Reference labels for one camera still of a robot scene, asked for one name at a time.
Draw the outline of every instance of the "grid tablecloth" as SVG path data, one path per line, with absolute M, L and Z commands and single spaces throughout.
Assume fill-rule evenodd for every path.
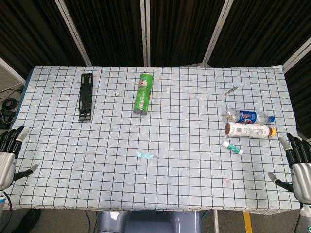
M 143 72 L 154 83 L 148 114 L 139 116 L 132 109 Z M 83 122 L 82 73 L 94 75 L 92 119 Z M 277 136 L 227 137 L 226 107 L 275 116 Z M 296 125 L 281 67 L 35 67 L 14 124 L 21 125 L 30 133 L 17 171 L 39 169 L 7 190 L 15 209 L 299 208 L 268 177 L 291 181 L 278 136 L 296 134 Z M 221 146 L 224 140 L 244 154 Z

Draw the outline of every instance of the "white bottle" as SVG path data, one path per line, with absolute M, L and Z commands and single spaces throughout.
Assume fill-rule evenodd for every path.
M 265 125 L 275 120 L 273 116 L 268 116 L 263 112 L 251 112 L 234 108 L 227 108 L 224 112 L 224 116 L 227 121 L 247 124 Z
M 225 134 L 228 136 L 264 138 L 276 135 L 276 129 L 266 125 L 251 125 L 230 122 L 225 126 Z

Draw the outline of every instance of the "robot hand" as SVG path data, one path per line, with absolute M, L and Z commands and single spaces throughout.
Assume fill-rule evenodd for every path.
M 292 184 L 282 182 L 273 173 L 268 173 L 268 175 L 276 185 L 293 192 L 300 201 L 304 232 L 311 233 L 311 145 L 305 140 L 301 141 L 293 137 L 290 133 L 286 135 L 291 145 L 282 137 L 279 140 L 286 152 Z
M 26 171 L 15 173 L 16 160 L 28 132 L 28 129 L 21 126 L 0 135 L 0 191 L 8 188 L 13 181 L 32 174 L 38 168 L 38 164 L 35 164 Z

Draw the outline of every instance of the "green can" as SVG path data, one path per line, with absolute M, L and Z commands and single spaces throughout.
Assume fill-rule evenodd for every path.
M 149 99 L 154 78 L 151 74 L 140 75 L 139 86 L 136 94 L 134 113 L 146 115 L 148 112 Z

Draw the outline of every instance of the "bottle cap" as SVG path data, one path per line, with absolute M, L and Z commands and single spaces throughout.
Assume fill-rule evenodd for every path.
M 275 136 L 276 135 L 276 128 L 270 127 L 270 129 L 271 129 L 271 135 L 270 136 Z
M 223 146 L 227 148 L 229 146 L 229 142 L 228 141 L 224 141 L 223 142 Z
M 244 151 L 243 151 L 243 149 L 240 149 L 240 151 L 239 151 L 239 155 L 242 155 L 244 153 Z
M 275 121 L 274 116 L 269 116 L 269 117 L 268 117 L 268 121 L 269 121 L 270 123 L 274 122 L 274 121 Z

